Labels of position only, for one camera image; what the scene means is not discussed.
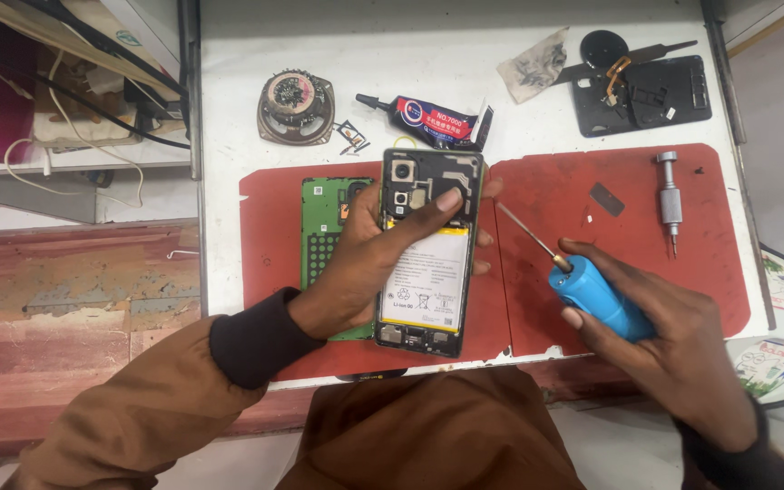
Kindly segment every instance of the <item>green back cover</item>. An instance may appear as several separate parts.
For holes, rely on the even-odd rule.
[[[353,182],[372,180],[351,177],[307,178],[301,183],[301,290],[312,284],[334,253],[349,210],[348,189]],[[374,321],[349,329],[329,340],[374,337]]]

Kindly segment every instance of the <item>hand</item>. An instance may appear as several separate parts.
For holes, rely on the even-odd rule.
[[[483,197],[501,192],[504,184],[491,181]],[[377,227],[380,184],[366,187],[349,205],[347,222],[333,258],[303,293],[289,302],[289,316],[312,338],[329,338],[364,325],[374,318],[376,295],[395,269],[401,254],[414,242],[430,236],[450,220],[463,204],[458,188],[420,207],[395,228]],[[495,241],[483,229],[476,232],[476,246]],[[489,272],[490,264],[475,260],[473,275]]]
[[[619,262],[591,243],[566,238],[561,250],[591,260],[652,321],[656,338],[629,343],[580,309],[562,318],[596,354],[628,373],[671,414],[723,451],[744,451],[757,439],[755,409],[740,387],[722,340],[713,298]]]

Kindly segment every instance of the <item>blue electric screwdriver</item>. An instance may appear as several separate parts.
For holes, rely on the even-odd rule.
[[[550,271],[550,286],[565,304],[598,318],[628,342],[635,343],[644,338],[655,337],[655,328],[643,316],[640,308],[608,284],[592,261],[582,255],[571,255],[565,259],[554,253],[504,204],[498,202],[496,206],[552,257],[555,267]]]

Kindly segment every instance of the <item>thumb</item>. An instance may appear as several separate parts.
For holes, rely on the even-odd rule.
[[[625,368],[636,358],[640,350],[623,339],[598,318],[570,306],[562,309],[561,318],[579,331],[579,338],[595,354],[620,368]]]
[[[462,206],[462,190],[457,186],[420,207],[394,228],[376,236],[396,251],[403,252],[414,242],[430,236],[449,221]]]

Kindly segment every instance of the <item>worn floor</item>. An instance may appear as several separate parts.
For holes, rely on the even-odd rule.
[[[0,236],[0,457],[83,389],[199,318],[192,224]],[[636,392],[594,357],[522,365],[550,401]],[[301,427],[314,389],[268,393],[227,435]]]

